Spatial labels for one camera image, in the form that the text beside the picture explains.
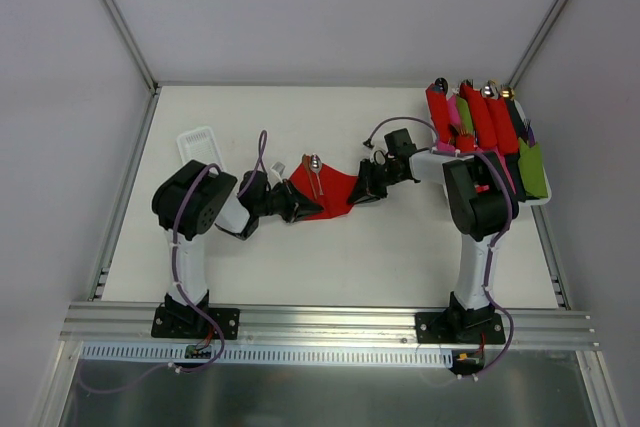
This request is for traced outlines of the red paper napkin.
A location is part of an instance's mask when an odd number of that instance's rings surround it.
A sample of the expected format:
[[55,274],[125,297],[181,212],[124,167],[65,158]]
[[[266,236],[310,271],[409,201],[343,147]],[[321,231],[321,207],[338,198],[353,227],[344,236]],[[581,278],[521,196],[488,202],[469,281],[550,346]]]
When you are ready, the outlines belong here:
[[[326,164],[323,164],[320,177],[324,195],[320,196],[318,193],[317,200],[315,200],[313,197],[311,186],[306,172],[303,168],[302,162],[300,162],[300,165],[289,177],[289,180],[301,193],[323,207],[323,212],[321,214],[314,215],[303,221],[325,220],[341,217],[347,215],[353,207],[353,205],[349,205],[347,203],[347,198],[351,194],[357,181],[356,176],[345,174]],[[318,191],[318,185],[315,175],[314,182]]]

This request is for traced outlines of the silver ornate spoon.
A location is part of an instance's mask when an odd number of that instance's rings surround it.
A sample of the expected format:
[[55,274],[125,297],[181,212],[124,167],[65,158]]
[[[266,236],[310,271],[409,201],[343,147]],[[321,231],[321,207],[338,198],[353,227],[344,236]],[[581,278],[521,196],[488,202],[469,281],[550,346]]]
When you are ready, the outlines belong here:
[[323,164],[320,157],[317,154],[312,154],[310,156],[310,168],[316,177],[316,181],[318,185],[318,193],[320,196],[324,195],[324,191],[321,183],[321,177],[320,177],[322,167],[323,167]]

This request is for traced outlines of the copper knife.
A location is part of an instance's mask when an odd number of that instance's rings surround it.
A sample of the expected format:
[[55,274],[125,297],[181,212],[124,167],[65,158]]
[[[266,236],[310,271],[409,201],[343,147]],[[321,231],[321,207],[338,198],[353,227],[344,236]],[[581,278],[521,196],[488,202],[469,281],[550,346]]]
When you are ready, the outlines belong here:
[[314,197],[315,200],[317,200],[318,199],[318,191],[316,189],[316,185],[315,185],[315,182],[314,182],[314,175],[313,175],[312,170],[311,170],[310,156],[307,155],[307,154],[303,154],[301,162],[302,162],[303,168],[304,168],[304,170],[306,172],[307,178],[309,180],[313,197]]

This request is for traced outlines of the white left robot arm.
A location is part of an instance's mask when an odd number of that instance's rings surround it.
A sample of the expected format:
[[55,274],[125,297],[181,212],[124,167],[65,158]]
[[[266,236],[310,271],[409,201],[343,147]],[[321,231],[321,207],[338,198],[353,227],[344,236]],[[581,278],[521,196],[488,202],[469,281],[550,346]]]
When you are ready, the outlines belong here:
[[262,217],[286,223],[324,211],[316,201],[284,179],[272,185],[256,169],[242,179],[213,165],[191,160],[163,182],[151,210],[165,231],[171,260],[171,284],[156,308],[151,336],[165,339],[237,338],[239,311],[209,306],[205,275],[205,235],[213,227],[248,239]]

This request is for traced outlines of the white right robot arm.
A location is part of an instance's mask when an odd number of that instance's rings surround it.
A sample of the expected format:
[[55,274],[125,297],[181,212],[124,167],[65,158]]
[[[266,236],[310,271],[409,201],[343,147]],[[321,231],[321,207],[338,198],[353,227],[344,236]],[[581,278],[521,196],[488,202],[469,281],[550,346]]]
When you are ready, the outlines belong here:
[[347,202],[375,202],[404,181],[440,184],[461,234],[456,285],[443,312],[416,318],[421,342],[478,343],[497,335],[504,341],[494,300],[493,270],[501,239],[519,214],[518,200],[497,155],[419,149],[406,129],[385,136],[386,149],[359,162],[357,180]]

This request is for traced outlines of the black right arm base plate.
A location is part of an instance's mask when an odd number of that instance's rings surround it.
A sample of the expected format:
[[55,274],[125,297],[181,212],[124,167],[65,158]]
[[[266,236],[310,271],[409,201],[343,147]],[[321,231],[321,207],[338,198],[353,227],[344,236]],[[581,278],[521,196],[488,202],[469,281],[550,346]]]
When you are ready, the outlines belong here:
[[494,313],[490,320],[462,326],[442,312],[418,312],[414,316],[419,344],[481,344],[498,346],[506,343],[502,318]]

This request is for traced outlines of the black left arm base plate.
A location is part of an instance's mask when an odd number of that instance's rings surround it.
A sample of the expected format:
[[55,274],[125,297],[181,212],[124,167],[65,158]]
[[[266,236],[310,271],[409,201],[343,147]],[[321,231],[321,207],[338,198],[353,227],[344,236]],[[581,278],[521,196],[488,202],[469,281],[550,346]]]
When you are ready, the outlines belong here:
[[[234,308],[207,308],[205,313],[217,324],[225,340],[236,340],[240,326],[240,310]],[[160,339],[205,339],[210,333],[219,339],[219,333],[209,320],[192,307],[182,304],[158,306],[154,312],[151,337]]]

